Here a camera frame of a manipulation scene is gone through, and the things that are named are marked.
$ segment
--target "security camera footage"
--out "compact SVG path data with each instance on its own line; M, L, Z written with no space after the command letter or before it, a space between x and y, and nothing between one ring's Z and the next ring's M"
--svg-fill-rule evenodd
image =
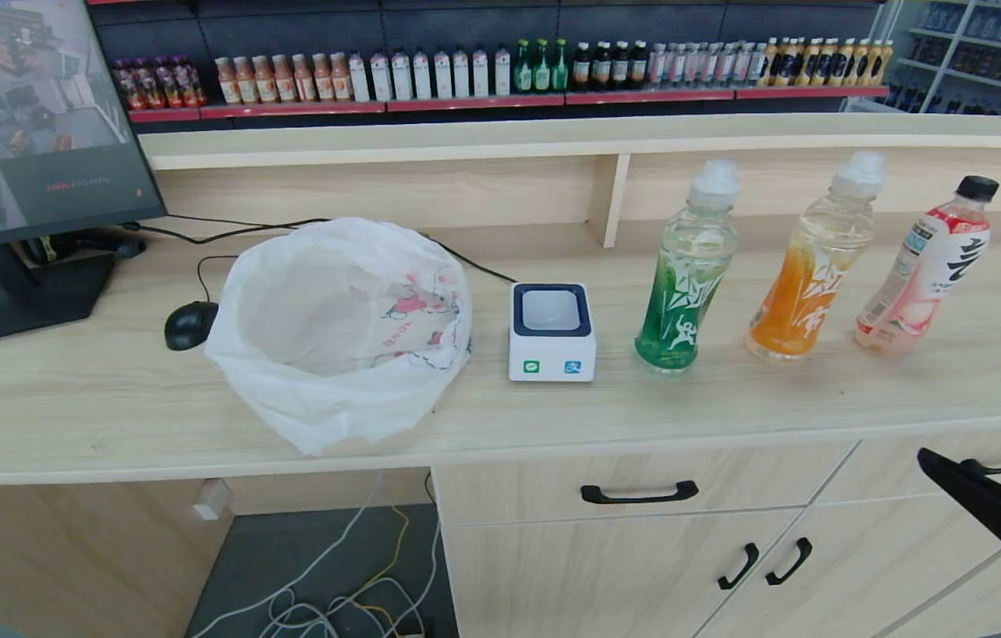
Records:
M160 205L83 0L0 0L0 234Z

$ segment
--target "computer mouse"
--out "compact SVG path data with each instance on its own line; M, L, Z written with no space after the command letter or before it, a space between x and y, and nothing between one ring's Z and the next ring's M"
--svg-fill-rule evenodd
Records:
M204 344L214 316L217 304L212 301L192 301L171 311L165 320L165 347L189 350Z

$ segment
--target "black bottle cap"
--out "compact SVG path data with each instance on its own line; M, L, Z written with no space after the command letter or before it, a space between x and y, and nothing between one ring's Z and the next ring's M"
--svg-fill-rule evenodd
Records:
M982 177L980 174L967 174L958 185L958 194L979 202L991 202L999 187L995 179Z

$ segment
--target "plastic bag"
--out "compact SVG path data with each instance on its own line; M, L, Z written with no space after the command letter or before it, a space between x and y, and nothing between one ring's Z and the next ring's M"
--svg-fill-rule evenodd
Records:
M221 290L205 356L304 454L411 428L468 360L454 257L415 231L342 218L257 243Z

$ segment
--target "monitor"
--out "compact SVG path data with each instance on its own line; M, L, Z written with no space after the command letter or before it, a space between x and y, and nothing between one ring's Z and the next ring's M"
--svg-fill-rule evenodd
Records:
M84 0L0 0L0 338L86 318L114 266L13 243L163 214Z

